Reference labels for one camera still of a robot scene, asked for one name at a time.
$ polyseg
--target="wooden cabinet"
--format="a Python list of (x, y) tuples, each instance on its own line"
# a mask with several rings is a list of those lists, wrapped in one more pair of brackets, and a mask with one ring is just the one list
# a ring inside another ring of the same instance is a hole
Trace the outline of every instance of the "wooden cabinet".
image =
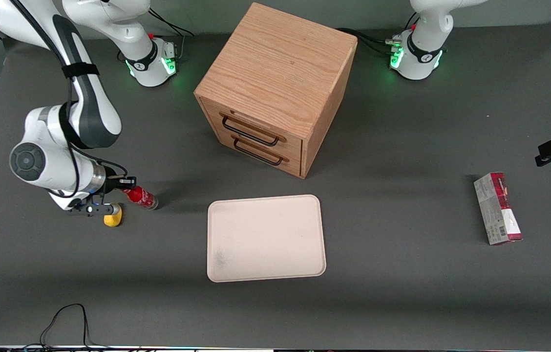
[(305, 178), (343, 99), (356, 44), (253, 3), (195, 97), (223, 145)]

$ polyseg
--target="gray table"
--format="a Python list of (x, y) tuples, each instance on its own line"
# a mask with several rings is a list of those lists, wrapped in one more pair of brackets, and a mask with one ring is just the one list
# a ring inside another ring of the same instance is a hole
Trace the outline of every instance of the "gray table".
[[(86, 43), (124, 124), (95, 154), (124, 164), (164, 205), (129, 205), (115, 229), (66, 216), (8, 169), (28, 111), (66, 91), (50, 53), (9, 47), (0, 344), (36, 341), (59, 307), (81, 302), (106, 345), (551, 350), (551, 165), (534, 165), (551, 138), (551, 24), (456, 29), (423, 82), (361, 45), (307, 180), (217, 142), (192, 92), (225, 40), (188, 38), (179, 75), (152, 89), (128, 75), (111, 42)], [(523, 242), (487, 243), (472, 178), (492, 171), (507, 173)], [(321, 200), (325, 274), (211, 283), (209, 203), (291, 194)], [(80, 336), (70, 310), (48, 342)]]

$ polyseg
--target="wall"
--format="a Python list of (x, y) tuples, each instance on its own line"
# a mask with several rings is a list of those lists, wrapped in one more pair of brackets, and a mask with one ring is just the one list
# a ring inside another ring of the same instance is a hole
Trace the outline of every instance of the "wall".
[[(62, 9), (61, 0), (54, 0)], [(252, 0), (152, 0), (166, 20), (197, 33), (231, 33)], [(354, 29), (403, 27), (412, 14), (408, 0), (257, 0), (330, 27)], [(490, 0), (452, 13), (456, 26), (511, 26), (551, 22), (551, 0)], [(148, 32), (170, 34), (148, 14), (139, 18)], [(82, 29), (85, 38), (103, 38)]]

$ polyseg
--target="green indicator light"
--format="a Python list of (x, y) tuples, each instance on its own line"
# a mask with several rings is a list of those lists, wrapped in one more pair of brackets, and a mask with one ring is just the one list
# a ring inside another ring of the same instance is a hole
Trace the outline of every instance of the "green indicator light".
[(132, 67), (130, 67), (130, 64), (128, 63), (128, 60), (126, 60), (126, 66), (128, 66), (128, 69), (130, 70), (130, 76), (134, 77), (134, 72), (132, 72)]
[(401, 59), (403, 58), (403, 48), (400, 47), (399, 51), (397, 53), (394, 53), (393, 55), (396, 57), (391, 59), (391, 66), (393, 68), (397, 68), (399, 67), (399, 64), (401, 63)]
[(440, 53), (438, 53), (438, 59), (436, 59), (436, 63), (434, 64), (434, 68), (438, 67), (438, 64), (441, 63), (441, 56), (443, 55), (443, 50), (441, 50)]
[(173, 59), (166, 59), (166, 58), (160, 58), (160, 62), (162, 62), (162, 65), (165, 67), (165, 70), (167, 70), (167, 73), (171, 76), (172, 74), (175, 74), (175, 60)]

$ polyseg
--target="black strap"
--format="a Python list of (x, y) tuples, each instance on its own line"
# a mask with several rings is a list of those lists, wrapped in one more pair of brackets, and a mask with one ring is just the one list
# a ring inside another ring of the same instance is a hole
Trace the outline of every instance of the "black strap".
[(63, 74), (65, 74), (65, 78), (72, 78), (83, 74), (97, 74), (99, 76), (100, 72), (97, 70), (97, 66), (92, 63), (72, 63), (63, 66)]
[(414, 42), (412, 41), (412, 33), (410, 33), (410, 35), (408, 36), (407, 44), (408, 44), (408, 49), (410, 50), (410, 53), (414, 54), (414, 56), (417, 57), (417, 60), (419, 60), (419, 63), (431, 62), (434, 58), (436, 58), (436, 55), (438, 55), (443, 49), (442, 47), (434, 51), (425, 51), (423, 49), (419, 49), (416, 45), (414, 45)]
[(63, 134), (65, 134), (65, 139), (68, 143), (72, 143), (78, 149), (90, 149), (90, 147), (87, 147), (84, 143), (82, 143), (78, 134), (74, 130), (74, 127), (72, 127), (72, 125), (67, 120), (66, 106), (67, 103), (64, 103), (59, 110), (59, 124), (61, 125), (61, 130), (63, 130)]
[(158, 56), (158, 46), (156, 45), (155, 42), (153, 41), (150, 41), (150, 42), (152, 42), (152, 49), (150, 50), (150, 53), (146, 57), (142, 58), (141, 60), (130, 60), (129, 58), (126, 58), (126, 61), (128, 62), (128, 64), (134, 67), (134, 69), (136, 69), (137, 71), (146, 71), (150, 66), (150, 64), (154, 60), (156, 60)]

